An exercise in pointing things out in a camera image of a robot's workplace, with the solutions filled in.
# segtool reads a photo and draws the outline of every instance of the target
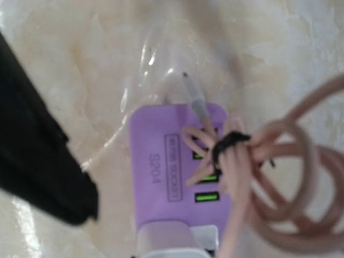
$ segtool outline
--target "purple power strip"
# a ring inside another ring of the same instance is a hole
[[[207,105],[213,125],[222,135],[226,112]],[[199,160],[183,142],[185,125],[202,128],[188,105],[144,106],[130,120],[131,159],[137,230],[145,223],[178,220],[189,226],[216,225],[220,236],[230,212],[228,195],[195,202],[195,194],[218,191],[218,183],[185,185]]]

